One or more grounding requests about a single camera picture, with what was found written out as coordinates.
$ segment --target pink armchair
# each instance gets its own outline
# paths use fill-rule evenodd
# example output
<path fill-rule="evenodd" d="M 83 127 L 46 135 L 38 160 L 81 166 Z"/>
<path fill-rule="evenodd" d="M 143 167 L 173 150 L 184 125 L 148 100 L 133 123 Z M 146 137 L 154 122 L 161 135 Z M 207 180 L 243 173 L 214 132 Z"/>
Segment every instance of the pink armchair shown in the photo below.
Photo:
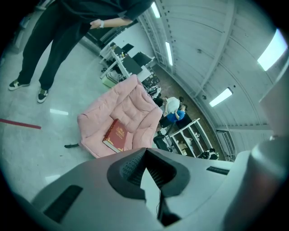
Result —
<path fill-rule="evenodd" d="M 78 116 L 80 145 L 96 158 L 115 154 L 103 137 L 115 119 L 128 134 L 124 150 L 151 148 L 162 111 L 146 93 L 136 75 L 118 83 Z"/>

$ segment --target ceiling light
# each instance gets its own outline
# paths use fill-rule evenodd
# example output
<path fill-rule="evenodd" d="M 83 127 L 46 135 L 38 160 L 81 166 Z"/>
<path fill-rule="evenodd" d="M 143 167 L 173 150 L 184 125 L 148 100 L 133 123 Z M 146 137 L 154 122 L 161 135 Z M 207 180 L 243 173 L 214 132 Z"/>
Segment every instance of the ceiling light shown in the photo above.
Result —
<path fill-rule="evenodd" d="M 158 7 L 155 2 L 152 3 L 152 9 L 154 11 L 154 15 L 156 18 L 160 18 L 161 15 L 159 14 Z"/>
<path fill-rule="evenodd" d="M 68 116 L 68 112 L 55 110 L 55 109 L 50 109 L 50 113 L 59 114 L 59 115 L 67 115 Z"/>
<path fill-rule="evenodd" d="M 221 103 L 223 100 L 231 96 L 233 92 L 230 88 L 226 88 L 221 94 L 219 94 L 214 100 L 210 102 L 211 107 L 216 106 L 217 104 Z"/>
<path fill-rule="evenodd" d="M 267 71 L 280 58 L 287 48 L 288 45 L 285 42 L 285 39 L 280 30 L 277 29 L 272 41 L 258 59 L 259 64 L 265 71 Z"/>
<path fill-rule="evenodd" d="M 168 42 L 166 42 L 166 47 L 167 47 L 167 51 L 168 51 L 168 61 L 169 61 L 170 65 L 172 66 L 172 53 L 171 53 L 170 44 Z"/>

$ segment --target white curved ceiling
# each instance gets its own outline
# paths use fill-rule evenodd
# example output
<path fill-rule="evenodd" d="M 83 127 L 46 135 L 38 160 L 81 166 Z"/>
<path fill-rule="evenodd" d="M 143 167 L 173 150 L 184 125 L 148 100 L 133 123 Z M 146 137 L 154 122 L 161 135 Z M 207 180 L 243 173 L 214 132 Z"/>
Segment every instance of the white curved ceiling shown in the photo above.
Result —
<path fill-rule="evenodd" d="M 258 64 L 276 31 L 270 19 L 245 0 L 156 0 L 156 4 L 161 18 L 149 9 L 139 21 L 160 66 L 199 105 L 216 130 L 230 130 L 236 152 L 268 139 L 272 132 L 259 100 L 289 55 L 287 50 L 268 71 Z M 165 42 L 171 44 L 173 66 Z M 209 102 L 227 87 L 233 95 L 210 107 Z"/>

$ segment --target blue shirt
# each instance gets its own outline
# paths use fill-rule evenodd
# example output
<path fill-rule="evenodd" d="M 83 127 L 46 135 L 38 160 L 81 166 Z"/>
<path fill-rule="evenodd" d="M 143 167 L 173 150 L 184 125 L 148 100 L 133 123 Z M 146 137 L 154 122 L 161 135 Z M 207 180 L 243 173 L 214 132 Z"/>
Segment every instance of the blue shirt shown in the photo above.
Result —
<path fill-rule="evenodd" d="M 171 122 L 176 122 L 178 120 L 181 120 L 182 118 L 185 117 L 185 112 L 184 111 L 181 111 L 181 110 L 178 110 L 177 111 L 177 115 L 180 117 L 179 119 L 177 119 L 175 113 L 170 113 L 167 115 L 167 119 Z"/>

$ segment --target white shelving unit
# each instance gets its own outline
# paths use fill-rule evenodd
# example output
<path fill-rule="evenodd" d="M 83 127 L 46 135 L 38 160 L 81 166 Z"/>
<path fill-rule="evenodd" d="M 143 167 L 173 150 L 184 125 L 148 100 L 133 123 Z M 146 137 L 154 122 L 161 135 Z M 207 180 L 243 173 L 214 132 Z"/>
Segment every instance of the white shelving unit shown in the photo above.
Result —
<path fill-rule="evenodd" d="M 202 128 L 199 120 L 200 119 L 198 118 L 189 123 L 187 126 L 178 130 L 177 132 L 169 135 L 172 143 L 174 144 L 174 147 L 176 148 L 179 154 L 186 155 L 186 153 L 183 152 L 183 149 L 180 148 L 180 142 L 183 142 L 187 146 L 187 148 L 192 153 L 193 157 L 196 157 L 199 155 L 199 153 L 202 153 L 208 150 L 209 148 L 212 148 L 211 142 L 209 141 L 208 136 L 206 135 L 204 129 Z M 190 134 L 191 137 L 186 137 L 184 132 Z M 195 135 L 196 132 L 200 134 L 199 138 L 202 139 L 201 142 L 199 138 L 196 137 Z M 195 142 L 194 144 L 195 148 L 193 148 L 192 145 L 190 145 L 188 138 L 193 139 L 193 141 Z"/>

